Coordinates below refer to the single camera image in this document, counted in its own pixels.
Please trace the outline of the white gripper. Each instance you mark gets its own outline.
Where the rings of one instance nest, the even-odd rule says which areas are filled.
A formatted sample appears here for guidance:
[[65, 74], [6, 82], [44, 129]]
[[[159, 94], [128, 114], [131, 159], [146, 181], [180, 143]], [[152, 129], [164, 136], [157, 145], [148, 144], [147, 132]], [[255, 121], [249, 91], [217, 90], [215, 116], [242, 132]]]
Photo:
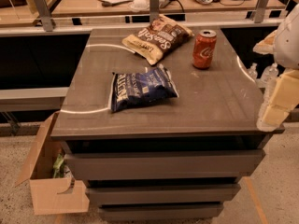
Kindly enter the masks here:
[[272, 79], [266, 88], [261, 106], [262, 128], [278, 128], [299, 105], [299, 4], [253, 51], [272, 54], [273, 48], [275, 62], [290, 69]]

